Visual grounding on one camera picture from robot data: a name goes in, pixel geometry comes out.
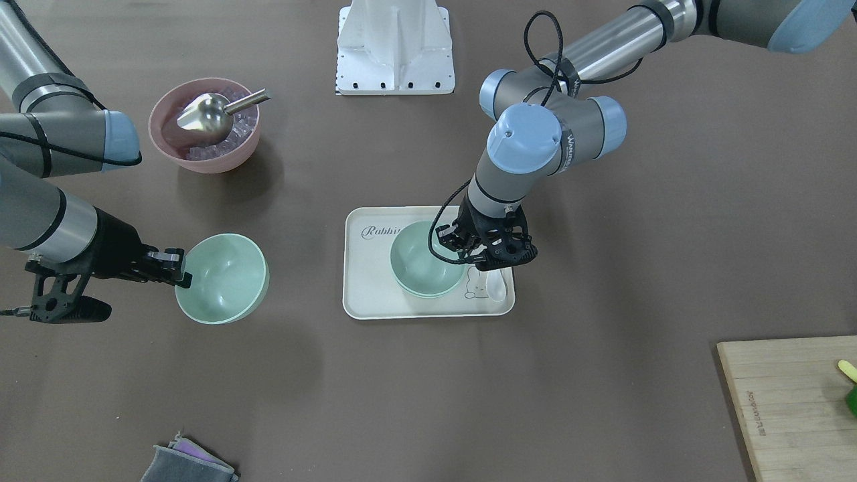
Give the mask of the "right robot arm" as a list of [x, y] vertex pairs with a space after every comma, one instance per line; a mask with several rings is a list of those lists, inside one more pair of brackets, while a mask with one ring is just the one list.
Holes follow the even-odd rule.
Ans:
[[84, 294], [90, 278], [189, 288], [182, 249], [144, 244], [137, 229], [49, 182], [140, 164], [137, 129], [109, 110], [47, 45], [15, 1], [1, 3], [2, 245], [28, 256], [31, 301], [2, 315], [89, 323], [110, 305]]

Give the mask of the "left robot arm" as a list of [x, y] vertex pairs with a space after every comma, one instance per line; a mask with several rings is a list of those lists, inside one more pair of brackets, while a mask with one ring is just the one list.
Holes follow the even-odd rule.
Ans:
[[538, 255], [522, 202], [542, 179], [594, 161], [621, 146], [627, 117], [608, 96], [579, 98], [584, 86], [608, 84], [634, 73], [649, 53], [694, 35], [806, 53], [824, 43], [847, 17], [854, 1], [637, 1], [618, 18], [567, 44], [548, 10], [535, 19], [554, 25], [557, 49], [536, 56], [521, 71], [500, 68], [479, 91], [484, 113], [495, 122], [458, 216], [432, 223], [426, 247], [448, 264], [480, 271], [526, 264]]

